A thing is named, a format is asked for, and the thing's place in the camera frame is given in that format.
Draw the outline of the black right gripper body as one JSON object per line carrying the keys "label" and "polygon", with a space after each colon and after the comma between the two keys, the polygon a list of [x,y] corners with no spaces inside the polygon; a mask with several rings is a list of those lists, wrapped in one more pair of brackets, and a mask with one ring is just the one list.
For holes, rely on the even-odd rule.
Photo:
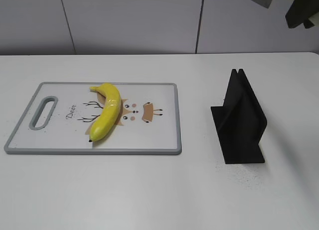
{"label": "black right gripper body", "polygon": [[305,29],[319,25],[319,0],[294,0],[285,15],[289,28],[303,24]]}

